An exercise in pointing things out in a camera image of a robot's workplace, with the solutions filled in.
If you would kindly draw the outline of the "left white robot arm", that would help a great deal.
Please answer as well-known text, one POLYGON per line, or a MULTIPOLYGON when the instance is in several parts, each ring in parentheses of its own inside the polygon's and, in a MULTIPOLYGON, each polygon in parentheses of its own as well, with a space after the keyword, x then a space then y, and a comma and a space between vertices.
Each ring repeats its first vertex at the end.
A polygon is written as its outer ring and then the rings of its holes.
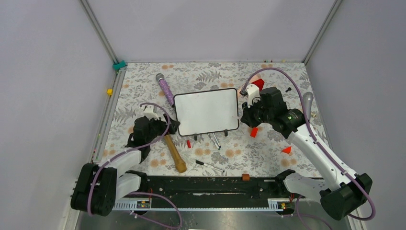
POLYGON ((137 197, 146 195, 149 186, 146 173, 133 171, 131 167, 147 158, 155 139, 175 134, 179 126, 180 122, 166 115, 158 119, 146 116, 136 119, 126 145, 128 153, 117 155, 102 165, 83 165, 71 197, 71 208, 107 216, 115 202, 131 192, 137 197))

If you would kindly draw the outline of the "white whiteboard black frame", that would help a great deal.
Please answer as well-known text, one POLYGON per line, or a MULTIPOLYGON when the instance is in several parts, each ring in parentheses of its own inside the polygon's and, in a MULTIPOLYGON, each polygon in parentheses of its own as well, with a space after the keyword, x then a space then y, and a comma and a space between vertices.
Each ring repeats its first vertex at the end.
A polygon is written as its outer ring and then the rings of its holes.
POLYGON ((237 90, 234 88, 176 94, 180 136, 224 132, 239 128, 237 90))

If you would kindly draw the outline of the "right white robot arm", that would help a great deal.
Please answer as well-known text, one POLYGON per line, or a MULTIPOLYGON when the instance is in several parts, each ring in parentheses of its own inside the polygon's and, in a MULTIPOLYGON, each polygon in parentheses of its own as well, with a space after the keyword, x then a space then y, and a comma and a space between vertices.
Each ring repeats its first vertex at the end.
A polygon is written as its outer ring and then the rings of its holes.
POLYGON ((335 220, 342 220, 367 201, 372 179, 358 174, 315 134, 299 109, 288 109, 282 93, 275 87, 260 89, 249 84, 244 93, 248 99, 242 104, 241 122, 251 128, 270 124, 274 131, 294 144, 315 166, 323 180, 301 176, 293 170, 278 174, 275 193, 287 197, 294 193, 321 204, 335 220))

